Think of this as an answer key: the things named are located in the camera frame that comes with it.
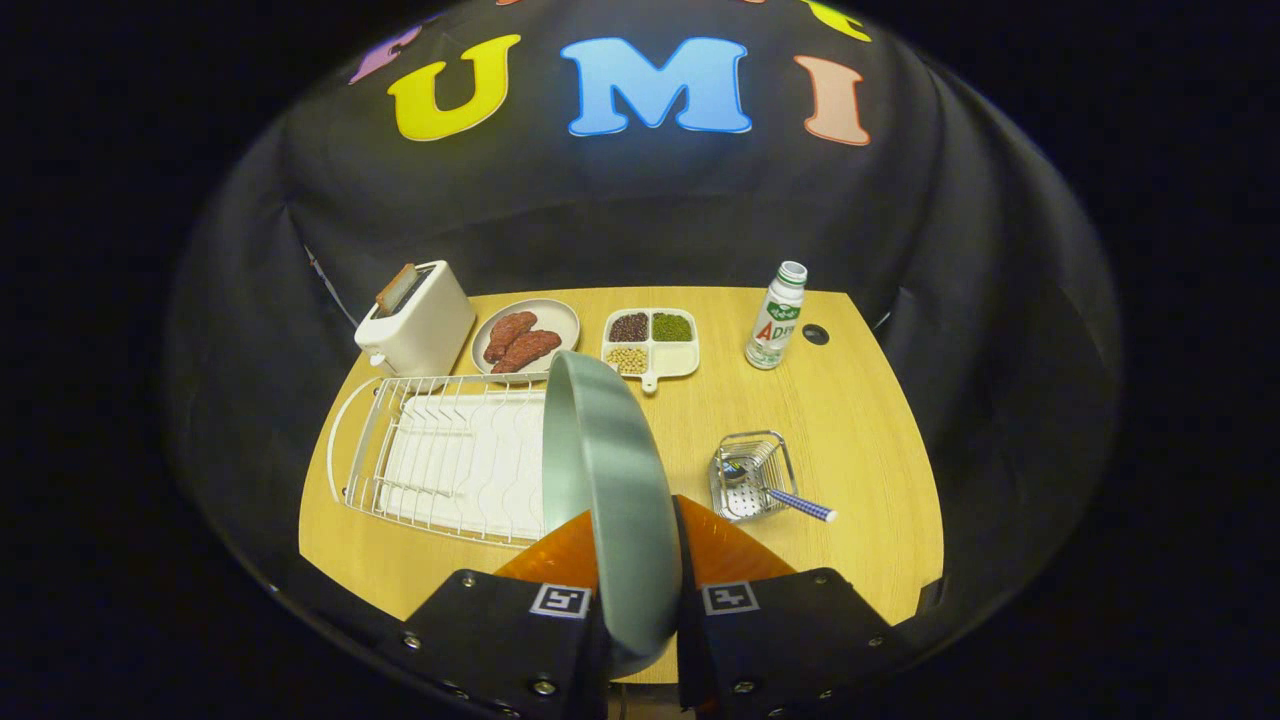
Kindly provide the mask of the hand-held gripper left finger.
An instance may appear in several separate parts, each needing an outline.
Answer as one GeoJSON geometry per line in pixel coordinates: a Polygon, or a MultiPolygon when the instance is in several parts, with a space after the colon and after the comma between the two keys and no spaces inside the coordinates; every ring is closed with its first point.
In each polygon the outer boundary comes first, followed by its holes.
{"type": "Polygon", "coordinates": [[[461,569],[398,629],[398,666],[475,719],[605,719],[611,638],[593,515],[493,573],[461,569]]]}

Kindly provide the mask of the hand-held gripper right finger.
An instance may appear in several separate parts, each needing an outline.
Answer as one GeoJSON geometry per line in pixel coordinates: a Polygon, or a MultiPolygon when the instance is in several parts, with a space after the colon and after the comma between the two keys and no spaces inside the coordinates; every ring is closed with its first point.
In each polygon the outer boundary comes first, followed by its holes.
{"type": "Polygon", "coordinates": [[[799,571],[708,507],[673,497],[682,587],[678,705],[698,719],[850,719],[902,666],[902,635],[840,573],[799,571]]]}

